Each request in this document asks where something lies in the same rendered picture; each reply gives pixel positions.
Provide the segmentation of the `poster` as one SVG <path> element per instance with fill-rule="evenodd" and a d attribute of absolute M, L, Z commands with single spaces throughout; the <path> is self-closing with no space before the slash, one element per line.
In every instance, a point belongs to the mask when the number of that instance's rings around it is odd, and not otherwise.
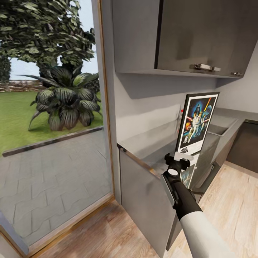
<path fill-rule="evenodd" d="M 186 95 L 175 152 L 194 155 L 202 150 L 219 94 Z"/>

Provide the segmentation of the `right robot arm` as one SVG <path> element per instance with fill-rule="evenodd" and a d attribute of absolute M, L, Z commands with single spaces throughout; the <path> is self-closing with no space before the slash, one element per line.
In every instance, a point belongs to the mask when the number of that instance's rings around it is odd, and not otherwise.
<path fill-rule="evenodd" d="M 161 183 L 176 210 L 192 258 L 239 258 L 196 203 L 194 193 L 181 182 L 181 170 L 190 167 L 193 155 L 175 152 L 174 157 L 168 153 L 164 159 L 169 167 L 161 175 Z"/>

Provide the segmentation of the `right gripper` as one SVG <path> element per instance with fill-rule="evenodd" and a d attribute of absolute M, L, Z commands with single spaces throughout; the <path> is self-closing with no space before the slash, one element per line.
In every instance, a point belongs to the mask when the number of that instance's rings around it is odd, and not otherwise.
<path fill-rule="evenodd" d="M 174 160 L 174 157 L 170 156 L 170 153 L 165 155 L 164 159 L 166 160 L 167 165 L 176 164 L 180 167 L 181 170 L 187 169 L 187 167 L 190 167 L 190 161 L 185 159 L 180 159 L 180 161 Z"/>

